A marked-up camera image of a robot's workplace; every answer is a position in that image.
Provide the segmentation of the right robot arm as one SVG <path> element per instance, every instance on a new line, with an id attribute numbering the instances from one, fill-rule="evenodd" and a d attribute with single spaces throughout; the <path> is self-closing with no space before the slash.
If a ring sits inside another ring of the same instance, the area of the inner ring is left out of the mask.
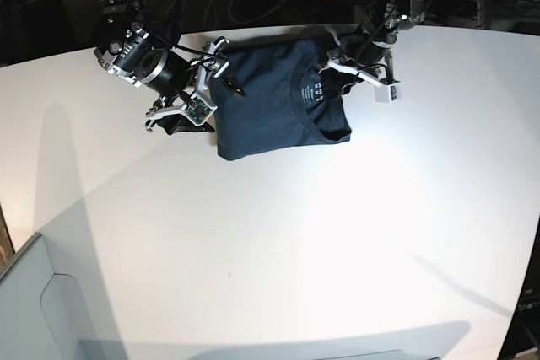
<path id="1" fill-rule="evenodd" d="M 218 109 L 207 96 L 211 80 L 222 81 L 238 97 L 245 92 L 225 75 L 230 62 L 222 49 L 229 41 L 220 36 L 193 52 L 190 61 L 178 55 L 181 0 L 175 0 L 163 26 L 155 28 L 147 13 L 147 0 L 100 0 L 101 29 L 94 53 L 109 74 L 157 93 L 146 114 L 145 128 L 161 127 L 167 134 L 215 130 L 209 120 Z"/>

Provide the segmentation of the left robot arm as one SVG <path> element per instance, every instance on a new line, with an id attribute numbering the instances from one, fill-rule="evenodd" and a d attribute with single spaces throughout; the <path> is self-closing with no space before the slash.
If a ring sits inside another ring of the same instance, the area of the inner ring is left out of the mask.
<path id="1" fill-rule="evenodd" d="M 402 97 L 396 79 L 392 46 L 401 30 L 424 22 L 426 0 L 353 0 L 359 6 L 359 24 L 353 30 L 326 32 L 336 45 L 326 51 L 316 67 L 321 81 L 314 86 L 315 100 L 335 99 L 353 86 L 370 85 L 379 103 L 391 104 Z"/>

